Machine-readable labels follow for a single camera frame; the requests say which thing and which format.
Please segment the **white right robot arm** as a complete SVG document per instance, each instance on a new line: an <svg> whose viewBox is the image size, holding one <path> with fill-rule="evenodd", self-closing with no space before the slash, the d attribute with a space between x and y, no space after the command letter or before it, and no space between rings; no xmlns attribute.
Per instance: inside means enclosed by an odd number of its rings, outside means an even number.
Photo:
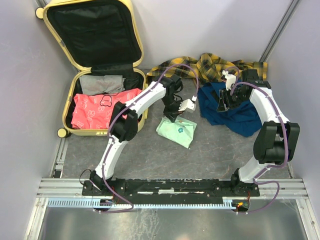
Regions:
<svg viewBox="0 0 320 240"><path fill-rule="evenodd" d="M225 69L222 77L225 88L219 90L217 111L235 110L250 101L262 124L253 144L253 157L232 174L229 189L236 196L250 192L258 195L258 179L272 168L286 167L293 159L300 126L281 112L271 85L259 79L257 70L247 69L234 75Z"/></svg>

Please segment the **mint green printed garment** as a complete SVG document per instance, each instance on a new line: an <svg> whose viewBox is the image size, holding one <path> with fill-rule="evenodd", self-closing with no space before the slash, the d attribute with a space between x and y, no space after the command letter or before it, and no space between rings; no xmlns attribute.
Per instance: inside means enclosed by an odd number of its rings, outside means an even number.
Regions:
<svg viewBox="0 0 320 240"><path fill-rule="evenodd" d="M156 128L159 136L188 149L194 139L197 123L178 116L174 122L163 117Z"/></svg>

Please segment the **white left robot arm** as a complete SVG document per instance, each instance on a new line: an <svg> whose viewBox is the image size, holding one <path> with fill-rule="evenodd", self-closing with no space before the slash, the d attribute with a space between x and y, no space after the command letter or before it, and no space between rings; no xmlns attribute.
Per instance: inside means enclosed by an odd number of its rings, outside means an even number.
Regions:
<svg viewBox="0 0 320 240"><path fill-rule="evenodd" d="M164 116L173 123L188 107L194 109L192 100L182 100L175 96L182 89L180 77L161 75L133 99L115 104L107 133L107 146L98 166L89 176L89 182L99 195L106 195L112 189L109 179L114 175L124 147L138 133L138 118L145 110L161 100L164 104Z"/></svg>

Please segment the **navy blue sport shirt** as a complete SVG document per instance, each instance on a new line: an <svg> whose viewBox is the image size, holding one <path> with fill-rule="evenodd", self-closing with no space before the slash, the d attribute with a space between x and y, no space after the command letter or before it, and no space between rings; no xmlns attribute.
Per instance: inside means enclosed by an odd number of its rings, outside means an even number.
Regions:
<svg viewBox="0 0 320 240"><path fill-rule="evenodd" d="M250 101L241 103L236 109L218 112L219 90L224 89L224 82L207 82L198 90L198 104L201 117L215 125L225 125L233 132L250 137L262 127L259 115Z"/></svg>

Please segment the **pink bear print garment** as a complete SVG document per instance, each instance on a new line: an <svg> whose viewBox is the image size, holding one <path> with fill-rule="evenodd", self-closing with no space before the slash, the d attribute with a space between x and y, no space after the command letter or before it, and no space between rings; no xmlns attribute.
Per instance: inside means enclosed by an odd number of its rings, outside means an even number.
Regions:
<svg viewBox="0 0 320 240"><path fill-rule="evenodd" d="M86 95L77 93L73 98L75 108L71 125L74 129L108 129L117 102L125 103L142 92L139 88L119 93Z"/></svg>

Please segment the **grey cloth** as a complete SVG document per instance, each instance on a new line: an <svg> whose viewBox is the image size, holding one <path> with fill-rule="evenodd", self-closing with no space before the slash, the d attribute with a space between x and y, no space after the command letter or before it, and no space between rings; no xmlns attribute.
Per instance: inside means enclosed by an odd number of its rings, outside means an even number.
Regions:
<svg viewBox="0 0 320 240"><path fill-rule="evenodd" d="M89 96L123 92L125 78L122 75L83 75L79 78L82 93Z"/></svg>

